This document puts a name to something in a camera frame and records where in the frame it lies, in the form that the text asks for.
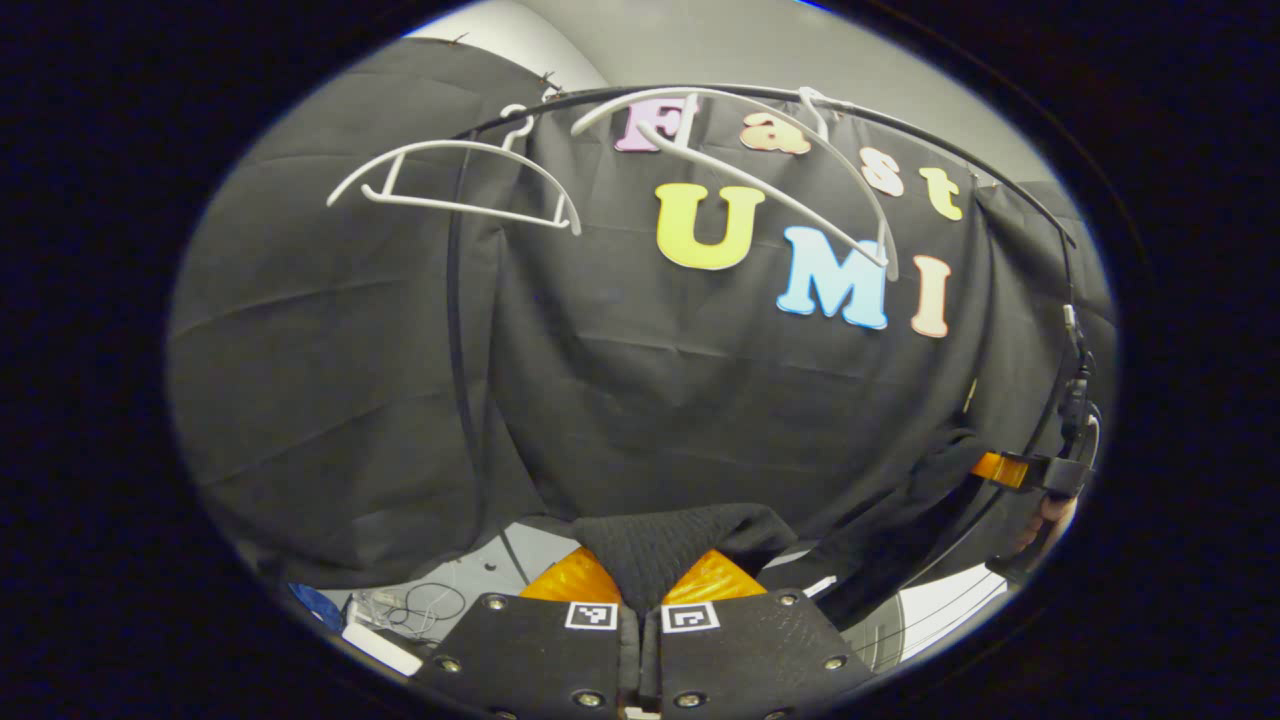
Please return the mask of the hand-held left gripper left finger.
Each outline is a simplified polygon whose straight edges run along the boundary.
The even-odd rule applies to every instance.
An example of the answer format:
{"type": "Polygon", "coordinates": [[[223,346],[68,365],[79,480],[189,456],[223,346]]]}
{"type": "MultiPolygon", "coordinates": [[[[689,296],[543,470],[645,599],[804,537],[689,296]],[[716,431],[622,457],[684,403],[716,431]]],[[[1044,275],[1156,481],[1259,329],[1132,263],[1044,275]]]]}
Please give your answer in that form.
{"type": "Polygon", "coordinates": [[[639,655],[637,615],[579,547],[517,594],[481,593],[413,684],[474,719],[622,719],[639,655]]]}

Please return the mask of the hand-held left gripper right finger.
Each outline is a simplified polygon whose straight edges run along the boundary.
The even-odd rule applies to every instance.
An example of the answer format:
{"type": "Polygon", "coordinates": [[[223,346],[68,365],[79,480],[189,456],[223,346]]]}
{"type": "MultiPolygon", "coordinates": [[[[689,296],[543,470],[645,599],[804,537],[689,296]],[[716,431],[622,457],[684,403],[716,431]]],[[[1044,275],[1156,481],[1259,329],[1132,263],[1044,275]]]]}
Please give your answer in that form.
{"type": "Polygon", "coordinates": [[[824,577],[768,591],[704,553],[646,618],[640,707],[658,719],[823,719],[874,673],[817,607],[824,577]]]}

